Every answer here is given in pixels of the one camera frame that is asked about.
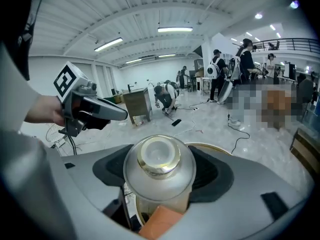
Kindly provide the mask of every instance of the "hand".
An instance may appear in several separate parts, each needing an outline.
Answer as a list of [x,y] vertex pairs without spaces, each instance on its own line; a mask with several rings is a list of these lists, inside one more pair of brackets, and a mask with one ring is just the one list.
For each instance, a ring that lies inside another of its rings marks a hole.
[[24,121],[28,123],[55,123],[65,126],[60,100],[57,96],[40,95],[28,111]]

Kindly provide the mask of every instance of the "wooden cabinet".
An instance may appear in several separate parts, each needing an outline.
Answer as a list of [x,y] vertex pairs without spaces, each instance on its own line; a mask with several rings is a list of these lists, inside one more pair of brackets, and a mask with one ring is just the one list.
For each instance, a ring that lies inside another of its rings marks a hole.
[[137,89],[131,92],[126,91],[122,95],[133,124],[135,123],[133,117],[142,115],[146,115],[148,122],[150,122],[150,111],[152,108],[148,88]]

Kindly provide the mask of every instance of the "pixelated area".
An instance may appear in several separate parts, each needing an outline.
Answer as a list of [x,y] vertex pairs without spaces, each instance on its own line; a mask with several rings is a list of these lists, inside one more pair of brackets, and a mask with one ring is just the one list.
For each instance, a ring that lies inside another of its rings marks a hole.
[[230,115],[235,120],[252,122],[268,128],[279,129],[286,122],[300,120],[307,103],[299,96],[292,84],[264,84],[251,81],[250,84],[234,86],[226,100]]

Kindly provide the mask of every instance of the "railing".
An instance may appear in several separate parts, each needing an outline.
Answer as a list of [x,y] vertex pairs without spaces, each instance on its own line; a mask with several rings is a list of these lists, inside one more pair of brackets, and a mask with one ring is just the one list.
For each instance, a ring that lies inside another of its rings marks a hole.
[[253,45],[256,46],[253,52],[295,50],[320,54],[319,41],[309,38],[280,38],[254,42]]

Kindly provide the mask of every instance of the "white shirt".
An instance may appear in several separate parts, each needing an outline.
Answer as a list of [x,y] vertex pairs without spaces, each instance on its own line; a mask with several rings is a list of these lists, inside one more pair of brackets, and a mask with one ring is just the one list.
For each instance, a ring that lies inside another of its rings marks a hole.
[[274,63],[273,60],[268,59],[268,60],[266,61],[266,70],[268,70],[268,72],[269,72],[269,73],[267,74],[267,76],[268,76],[268,77],[271,77],[271,78],[274,78],[274,75],[275,75],[275,63]]
[[176,96],[178,95],[177,91],[175,90],[175,88],[168,83],[168,91],[166,90],[166,83],[162,83],[160,84],[163,88],[164,88],[164,94],[170,94],[171,99],[175,99]]

